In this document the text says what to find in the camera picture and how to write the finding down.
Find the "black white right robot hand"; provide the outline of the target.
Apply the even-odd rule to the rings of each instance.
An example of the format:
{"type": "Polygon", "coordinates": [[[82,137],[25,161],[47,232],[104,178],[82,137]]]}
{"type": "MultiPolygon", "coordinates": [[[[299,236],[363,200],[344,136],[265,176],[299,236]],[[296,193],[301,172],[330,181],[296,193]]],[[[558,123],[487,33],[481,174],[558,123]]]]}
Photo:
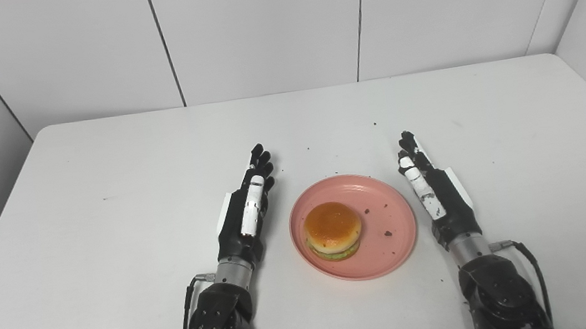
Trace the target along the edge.
{"type": "Polygon", "coordinates": [[[436,168],[410,131],[402,131],[398,144],[398,172],[432,219],[437,243],[449,252],[456,239],[483,235],[471,199],[453,171],[436,168]]]}

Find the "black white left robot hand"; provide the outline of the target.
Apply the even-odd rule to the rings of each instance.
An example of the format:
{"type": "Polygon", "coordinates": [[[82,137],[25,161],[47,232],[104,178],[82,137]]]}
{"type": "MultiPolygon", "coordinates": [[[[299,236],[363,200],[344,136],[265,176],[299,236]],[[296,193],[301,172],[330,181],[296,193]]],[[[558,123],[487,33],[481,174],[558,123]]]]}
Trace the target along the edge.
{"type": "Polygon", "coordinates": [[[250,156],[239,189],[227,197],[218,235],[218,260],[241,260],[254,267],[265,252],[261,233],[275,178],[271,154],[262,144],[256,144],[250,156]]]}

